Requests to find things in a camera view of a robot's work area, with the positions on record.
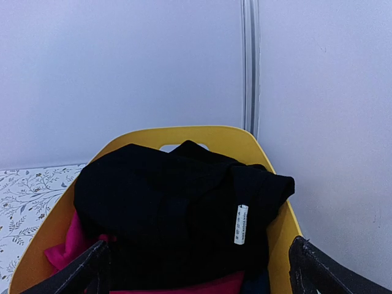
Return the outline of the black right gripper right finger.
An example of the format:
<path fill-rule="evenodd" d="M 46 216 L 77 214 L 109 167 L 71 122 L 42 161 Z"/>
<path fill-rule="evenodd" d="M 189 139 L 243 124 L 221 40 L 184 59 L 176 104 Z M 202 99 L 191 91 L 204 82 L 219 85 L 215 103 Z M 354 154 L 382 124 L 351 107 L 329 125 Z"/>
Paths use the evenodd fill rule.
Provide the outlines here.
<path fill-rule="evenodd" d="M 391 293 L 342 266 L 302 236 L 295 237 L 288 256 L 293 293 Z"/>

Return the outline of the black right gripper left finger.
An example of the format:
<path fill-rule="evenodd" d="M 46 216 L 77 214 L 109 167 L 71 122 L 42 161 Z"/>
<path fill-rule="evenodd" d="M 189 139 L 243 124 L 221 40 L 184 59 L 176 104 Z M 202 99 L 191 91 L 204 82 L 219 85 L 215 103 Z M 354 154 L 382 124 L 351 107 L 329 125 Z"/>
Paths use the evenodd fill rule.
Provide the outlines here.
<path fill-rule="evenodd" d="M 111 255 L 108 244 L 98 241 L 64 269 L 25 290 L 25 293 L 109 293 Z"/>

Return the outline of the black t-shirt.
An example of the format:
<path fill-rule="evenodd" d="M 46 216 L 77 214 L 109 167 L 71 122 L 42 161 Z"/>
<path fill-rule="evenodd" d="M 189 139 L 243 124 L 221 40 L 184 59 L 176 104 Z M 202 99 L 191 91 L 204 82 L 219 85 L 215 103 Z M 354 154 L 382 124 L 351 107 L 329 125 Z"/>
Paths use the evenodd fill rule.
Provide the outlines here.
<path fill-rule="evenodd" d="M 113 290 L 163 290 L 265 272 L 266 228 L 294 191 L 292 177 L 190 140 L 129 144 L 82 169 L 74 207 L 87 236 L 113 237 Z"/>

